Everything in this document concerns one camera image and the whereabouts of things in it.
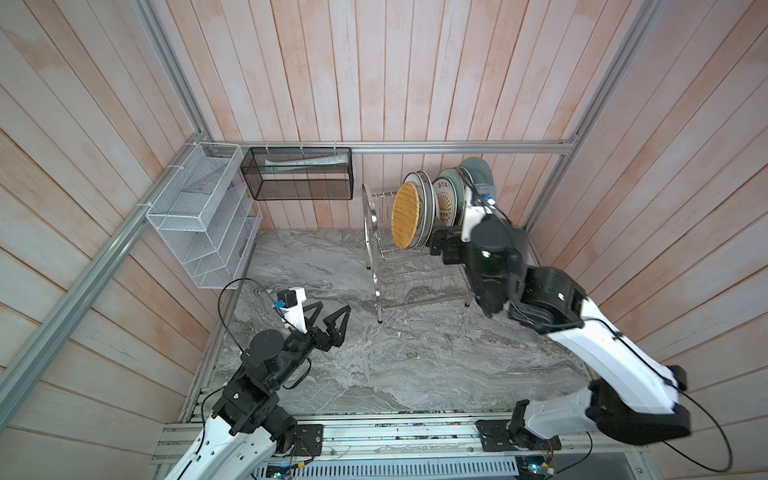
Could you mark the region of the white plate black outline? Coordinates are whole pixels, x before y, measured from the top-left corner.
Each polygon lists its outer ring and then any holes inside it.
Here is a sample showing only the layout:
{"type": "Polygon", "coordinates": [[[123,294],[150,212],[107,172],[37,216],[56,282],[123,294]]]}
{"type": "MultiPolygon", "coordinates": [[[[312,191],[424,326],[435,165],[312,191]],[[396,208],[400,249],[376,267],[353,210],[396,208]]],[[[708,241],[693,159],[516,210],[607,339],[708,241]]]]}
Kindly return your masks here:
{"type": "Polygon", "coordinates": [[[425,194],[423,191],[423,183],[418,174],[418,171],[410,172],[404,178],[403,183],[412,184],[416,189],[417,198],[418,198],[417,225],[416,225],[414,237],[411,240],[410,244],[408,245],[408,248],[414,249],[414,248],[423,247],[428,241],[424,233],[425,220],[426,220],[426,205],[425,205],[425,194]]]}

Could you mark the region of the grey-green plate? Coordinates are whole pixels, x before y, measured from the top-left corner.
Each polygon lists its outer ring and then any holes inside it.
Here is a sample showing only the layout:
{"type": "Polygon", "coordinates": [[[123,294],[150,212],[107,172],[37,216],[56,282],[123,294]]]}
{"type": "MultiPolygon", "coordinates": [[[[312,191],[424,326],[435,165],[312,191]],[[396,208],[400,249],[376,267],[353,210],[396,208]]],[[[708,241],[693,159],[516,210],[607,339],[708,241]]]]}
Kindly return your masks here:
{"type": "Polygon", "coordinates": [[[467,158],[459,164],[459,168],[471,178],[474,188],[480,195],[496,197],[493,173],[485,160],[479,157],[467,158]]]}

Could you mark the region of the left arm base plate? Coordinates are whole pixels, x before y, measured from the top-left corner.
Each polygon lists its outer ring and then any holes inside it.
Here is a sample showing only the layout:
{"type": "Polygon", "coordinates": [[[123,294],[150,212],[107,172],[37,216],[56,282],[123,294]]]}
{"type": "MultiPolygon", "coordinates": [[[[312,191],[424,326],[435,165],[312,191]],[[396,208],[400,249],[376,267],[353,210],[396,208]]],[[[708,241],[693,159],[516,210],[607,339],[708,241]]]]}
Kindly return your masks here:
{"type": "Polygon", "coordinates": [[[291,426],[276,440],[278,455],[320,456],[323,445],[322,424],[299,424],[291,426]]]}

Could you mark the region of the orange sunburst plate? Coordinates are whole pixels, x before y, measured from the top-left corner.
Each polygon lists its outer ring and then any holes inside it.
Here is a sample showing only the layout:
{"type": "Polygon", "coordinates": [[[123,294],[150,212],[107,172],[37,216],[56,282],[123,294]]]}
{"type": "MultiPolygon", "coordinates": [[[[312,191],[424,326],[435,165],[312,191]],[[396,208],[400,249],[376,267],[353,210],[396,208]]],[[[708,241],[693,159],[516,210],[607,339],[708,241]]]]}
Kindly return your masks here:
{"type": "Polygon", "coordinates": [[[433,182],[435,191],[438,217],[441,223],[446,227],[455,224],[457,216],[457,193],[453,182],[445,177],[438,177],[433,182]]]}

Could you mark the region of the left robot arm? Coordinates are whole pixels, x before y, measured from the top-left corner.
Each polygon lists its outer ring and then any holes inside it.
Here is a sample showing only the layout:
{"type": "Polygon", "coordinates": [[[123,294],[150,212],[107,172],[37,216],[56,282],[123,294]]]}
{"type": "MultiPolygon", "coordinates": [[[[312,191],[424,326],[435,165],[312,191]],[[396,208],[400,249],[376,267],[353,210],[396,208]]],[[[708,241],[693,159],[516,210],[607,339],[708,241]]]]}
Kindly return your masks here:
{"type": "Polygon", "coordinates": [[[345,305],[315,325],[323,304],[299,307],[304,332],[287,336],[270,329],[255,335],[241,365],[192,445],[166,474],[168,479],[249,479],[276,453],[294,450],[297,421],[278,405],[278,391],[315,350],[343,345],[351,307],[345,305]]]}

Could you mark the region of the yellow woven plate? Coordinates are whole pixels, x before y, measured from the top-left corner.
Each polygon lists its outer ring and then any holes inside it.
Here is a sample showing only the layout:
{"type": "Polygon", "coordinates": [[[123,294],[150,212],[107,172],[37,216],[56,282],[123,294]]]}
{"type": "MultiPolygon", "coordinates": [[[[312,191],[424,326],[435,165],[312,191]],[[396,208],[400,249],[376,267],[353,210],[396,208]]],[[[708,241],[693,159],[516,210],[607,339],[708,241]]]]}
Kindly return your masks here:
{"type": "Polygon", "coordinates": [[[407,249],[417,225],[418,198],[412,184],[402,184],[395,196],[391,214],[391,231],[395,245],[407,249]]]}

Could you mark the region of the mint plate with flower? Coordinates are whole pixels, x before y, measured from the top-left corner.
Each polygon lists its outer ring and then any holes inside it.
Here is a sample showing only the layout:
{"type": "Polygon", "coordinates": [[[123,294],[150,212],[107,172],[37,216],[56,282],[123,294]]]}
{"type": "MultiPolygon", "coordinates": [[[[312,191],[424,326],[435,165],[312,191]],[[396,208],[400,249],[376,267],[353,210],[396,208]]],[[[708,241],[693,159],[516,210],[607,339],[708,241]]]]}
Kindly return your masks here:
{"type": "Polygon", "coordinates": [[[438,217],[446,226],[455,226],[463,218],[465,207],[464,183],[456,169],[443,170],[433,181],[438,217]]]}

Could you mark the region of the white plate dark lettered rim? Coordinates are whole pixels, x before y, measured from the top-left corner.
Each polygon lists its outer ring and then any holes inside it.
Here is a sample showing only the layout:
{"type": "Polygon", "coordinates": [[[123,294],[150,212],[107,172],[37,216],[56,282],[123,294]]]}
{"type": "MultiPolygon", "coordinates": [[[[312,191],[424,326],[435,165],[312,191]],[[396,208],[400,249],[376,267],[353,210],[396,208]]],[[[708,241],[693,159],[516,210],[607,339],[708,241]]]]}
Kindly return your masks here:
{"type": "Polygon", "coordinates": [[[418,174],[422,180],[423,191],[425,194],[426,220],[424,233],[426,235],[426,239],[428,239],[434,231],[435,223],[438,217],[437,199],[432,181],[428,174],[424,171],[418,171],[418,174]]]}

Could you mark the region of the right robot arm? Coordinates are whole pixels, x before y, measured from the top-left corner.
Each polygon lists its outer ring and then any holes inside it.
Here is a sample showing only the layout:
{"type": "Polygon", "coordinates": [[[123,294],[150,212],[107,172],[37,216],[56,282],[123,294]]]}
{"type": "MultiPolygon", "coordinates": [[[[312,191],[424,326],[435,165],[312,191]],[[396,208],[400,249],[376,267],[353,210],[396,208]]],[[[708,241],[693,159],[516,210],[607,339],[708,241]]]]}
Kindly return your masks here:
{"type": "Polygon", "coordinates": [[[483,314],[505,312],[578,356],[598,377],[575,393],[544,401],[520,400],[506,424],[509,441],[533,450],[560,435],[601,432],[630,445],[691,433],[679,397],[687,374],[666,367],[618,330],[564,271],[530,266],[526,232],[492,215],[469,233],[443,227],[432,233],[430,253],[461,265],[483,314]]]}

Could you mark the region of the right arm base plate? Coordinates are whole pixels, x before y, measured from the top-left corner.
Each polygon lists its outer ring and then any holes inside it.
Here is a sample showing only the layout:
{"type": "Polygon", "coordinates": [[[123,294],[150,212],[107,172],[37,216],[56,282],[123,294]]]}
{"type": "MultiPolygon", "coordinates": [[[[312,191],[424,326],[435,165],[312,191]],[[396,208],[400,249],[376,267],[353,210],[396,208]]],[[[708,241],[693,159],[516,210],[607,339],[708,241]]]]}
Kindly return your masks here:
{"type": "Polygon", "coordinates": [[[475,422],[484,452],[550,452],[562,448],[562,443],[558,436],[550,439],[541,439],[528,432],[525,428],[519,428],[511,432],[509,424],[510,420],[478,420],[475,422]]]}

